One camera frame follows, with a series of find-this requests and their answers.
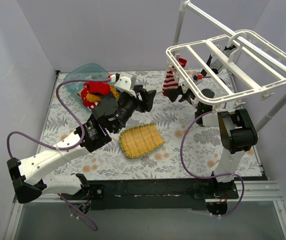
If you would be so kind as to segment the red white striped sock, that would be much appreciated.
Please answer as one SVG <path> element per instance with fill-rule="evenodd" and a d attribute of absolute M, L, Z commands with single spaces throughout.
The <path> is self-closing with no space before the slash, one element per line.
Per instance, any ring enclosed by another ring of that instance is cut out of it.
<path fill-rule="evenodd" d="M 167 97 L 167 90 L 181 89 L 179 85 L 179 77 L 175 76 L 177 74 L 176 68 L 169 61 L 167 62 L 166 77 L 162 87 L 162 93 Z"/>
<path fill-rule="evenodd" d="M 99 102 L 86 102 L 85 107 L 88 110 L 92 110 L 93 108 L 95 108 L 98 105 Z"/>

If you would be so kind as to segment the mustard yellow sock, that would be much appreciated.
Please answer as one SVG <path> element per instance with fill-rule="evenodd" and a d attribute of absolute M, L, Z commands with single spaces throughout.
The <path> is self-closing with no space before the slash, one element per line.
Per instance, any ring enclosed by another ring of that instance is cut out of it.
<path fill-rule="evenodd" d="M 120 94 L 113 86 L 110 86 L 110 92 L 113 94 L 115 99 L 119 98 Z"/>
<path fill-rule="evenodd" d="M 97 95 L 94 95 L 94 94 L 91 94 L 91 93 L 88 93 L 86 95 L 86 100 L 90 103 L 98 103 L 101 101 L 101 97 L 100 96 L 97 96 Z"/>

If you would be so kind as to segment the red sock with white pattern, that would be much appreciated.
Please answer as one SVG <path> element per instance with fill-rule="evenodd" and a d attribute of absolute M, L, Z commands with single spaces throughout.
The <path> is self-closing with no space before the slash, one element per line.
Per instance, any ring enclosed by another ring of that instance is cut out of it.
<path fill-rule="evenodd" d="M 83 85 L 83 89 L 81 90 L 81 98 L 82 98 L 82 101 L 83 101 L 83 105 L 85 107 L 89 107 L 90 106 L 90 102 L 87 100 L 88 93 L 89 93 L 88 84 L 85 83 Z"/>

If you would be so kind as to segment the beige striped sock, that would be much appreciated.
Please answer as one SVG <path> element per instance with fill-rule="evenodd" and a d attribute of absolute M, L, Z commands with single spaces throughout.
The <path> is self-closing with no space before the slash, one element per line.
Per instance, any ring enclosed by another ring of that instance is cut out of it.
<path fill-rule="evenodd" d="M 80 100 L 82 99 L 82 91 L 78 91 L 77 92 L 77 98 L 79 98 Z"/>

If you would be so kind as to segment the black white striped sock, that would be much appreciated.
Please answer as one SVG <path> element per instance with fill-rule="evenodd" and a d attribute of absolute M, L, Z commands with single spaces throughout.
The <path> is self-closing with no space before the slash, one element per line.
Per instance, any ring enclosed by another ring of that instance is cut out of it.
<path fill-rule="evenodd" d="M 206 62 L 206 64 L 211 68 L 211 69 L 217 69 L 217 59 L 213 60 L 213 55 L 210 54 L 209 58 Z"/>

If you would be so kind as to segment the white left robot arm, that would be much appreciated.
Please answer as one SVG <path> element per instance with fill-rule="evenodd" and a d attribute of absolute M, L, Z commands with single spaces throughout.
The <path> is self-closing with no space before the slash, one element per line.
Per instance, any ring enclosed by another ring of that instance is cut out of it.
<path fill-rule="evenodd" d="M 51 172 L 108 144 L 112 140 L 109 134 L 119 133 L 133 112 L 152 110 L 156 93 L 135 85 L 133 90 L 121 92 L 118 99 L 105 96 L 89 119 L 62 141 L 25 159 L 10 158 L 7 166 L 18 202 L 26 204 L 45 194 L 67 194 L 84 200 L 91 188 L 83 174 L 55 176 Z"/>

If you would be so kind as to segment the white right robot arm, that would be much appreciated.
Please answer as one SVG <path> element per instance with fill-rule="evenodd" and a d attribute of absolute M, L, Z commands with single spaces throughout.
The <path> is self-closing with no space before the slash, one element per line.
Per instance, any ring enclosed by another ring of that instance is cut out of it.
<path fill-rule="evenodd" d="M 195 107 L 195 120 L 187 128 L 188 130 L 194 124 L 198 124 L 200 127 L 219 127 L 223 152 L 217 167 L 211 173 L 205 176 L 197 176 L 186 167 L 183 159 L 186 133 L 183 135 L 181 142 L 180 160 L 184 170 L 190 176 L 211 182 L 209 192 L 213 198 L 222 198 L 227 193 L 227 189 L 233 185 L 240 160 L 258 141 L 258 135 L 248 111 L 242 108 L 230 112 L 226 110 L 214 112 L 212 105 L 197 101 L 196 96 L 190 89 L 183 92 L 182 87 L 177 90 L 167 90 L 166 95 L 172 102 L 176 101 L 177 97 L 181 95 L 180 102 L 187 101 Z"/>

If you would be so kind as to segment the woven bamboo tray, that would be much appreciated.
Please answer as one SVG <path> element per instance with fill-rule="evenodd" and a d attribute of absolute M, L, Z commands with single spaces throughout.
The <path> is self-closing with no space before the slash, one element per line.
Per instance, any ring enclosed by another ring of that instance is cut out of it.
<path fill-rule="evenodd" d="M 124 130 L 119 136 L 120 147 L 126 157 L 137 159 L 164 144 L 156 124 L 149 123 Z"/>

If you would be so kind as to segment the teal transparent plastic basin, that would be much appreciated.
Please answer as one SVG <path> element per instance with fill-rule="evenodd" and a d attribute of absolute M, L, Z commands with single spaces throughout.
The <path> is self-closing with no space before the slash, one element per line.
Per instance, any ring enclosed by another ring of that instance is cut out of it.
<path fill-rule="evenodd" d="M 106 79 L 108 77 L 109 73 L 102 68 L 100 65 L 96 63 L 88 63 L 85 64 L 69 74 L 66 75 L 64 78 L 64 82 L 70 81 L 70 80 L 102 80 Z M 91 110 L 88 110 L 84 105 L 82 99 L 77 98 L 77 92 L 81 91 L 83 89 L 83 85 L 85 83 L 78 81 L 78 82 L 70 82 L 65 84 L 65 88 L 67 91 L 74 97 L 77 103 L 81 105 L 83 109 L 85 109 L 88 112 L 91 112 Z"/>

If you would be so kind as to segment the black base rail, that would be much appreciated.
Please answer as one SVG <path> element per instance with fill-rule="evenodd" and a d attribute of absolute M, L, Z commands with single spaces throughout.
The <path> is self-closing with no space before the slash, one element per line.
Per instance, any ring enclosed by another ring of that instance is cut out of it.
<path fill-rule="evenodd" d="M 90 201 L 91 210 L 193 209 L 205 210 L 206 199 L 231 199 L 233 187 L 213 179 L 165 178 L 132 180 L 90 180 L 67 200 Z"/>

